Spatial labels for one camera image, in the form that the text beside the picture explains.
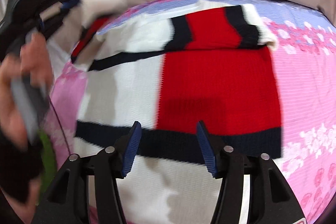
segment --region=navy stripe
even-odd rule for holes
[[[173,17],[170,19],[174,26],[174,36],[164,47],[168,51],[182,50],[191,42],[192,34],[185,16]]]
[[[238,48],[258,49],[263,45],[258,45],[259,31],[257,26],[250,25],[244,18],[241,5],[228,6],[224,8],[225,16],[232,27],[241,36],[241,42]]]
[[[166,51],[158,52],[120,52],[116,55],[112,55],[107,58],[100,60],[94,60],[89,67],[88,71],[91,70],[105,70],[116,65],[120,65],[128,62],[135,62],[140,59],[146,59],[153,56],[158,56],[164,54]]]
[[[108,147],[114,145],[122,135],[128,134],[130,129],[130,127],[113,127],[78,121],[76,137],[101,147]],[[280,127],[239,136],[223,136],[222,138],[225,143],[246,155],[259,156],[261,153],[267,153],[273,159],[281,156]],[[204,164],[196,135],[176,131],[143,128],[138,154]]]

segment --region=white fabric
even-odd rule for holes
[[[102,15],[120,15],[127,8],[127,0],[81,0],[82,26],[87,28]]]
[[[75,138],[76,152],[95,155],[102,147]],[[244,176],[239,224],[246,224],[250,200],[250,176]],[[205,165],[136,156],[132,171],[117,180],[125,216],[133,223],[210,223],[221,179],[212,178]],[[95,206],[94,180],[89,183],[90,205]]]
[[[139,121],[143,128],[155,128],[162,62],[163,56],[155,56],[89,71],[78,119],[130,127]]]
[[[174,8],[157,14],[143,13],[128,19],[120,26],[110,29],[106,37],[106,42],[96,56],[96,59],[103,59],[114,55],[116,52],[151,52],[160,51],[170,41],[174,35],[172,17],[178,17],[198,11],[231,6],[227,3],[199,0],[195,4]],[[252,4],[242,5],[245,20],[252,25],[256,25],[260,37],[259,45],[267,44],[271,50],[278,48],[277,37],[268,29],[259,17]]]

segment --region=black strap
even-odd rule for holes
[[[0,186],[21,203],[28,199],[29,181],[43,171],[42,149],[42,142],[38,140],[22,152],[0,130]]]

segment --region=green fabric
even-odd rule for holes
[[[57,165],[53,146],[48,135],[42,130],[40,130],[39,135],[43,143],[42,161],[44,166],[44,173],[42,174],[42,185],[40,190],[41,200],[43,193],[47,190],[48,186],[57,173]]]

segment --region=metal screw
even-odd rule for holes
[[[224,147],[224,151],[225,151],[225,152],[228,152],[228,153],[231,153],[231,152],[233,152],[233,147],[232,147],[232,146],[229,146],[229,145],[226,145],[226,146]]]
[[[105,148],[106,153],[113,153],[114,151],[115,151],[115,148],[113,146],[109,146],[109,147]]]
[[[70,156],[69,156],[69,160],[70,161],[75,161],[75,160],[77,160],[78,159],[78,155],[77,154],[71,154]]]
[[[263,160],[269,160],[269,155],[266,153],[262,153],[260,156]]]

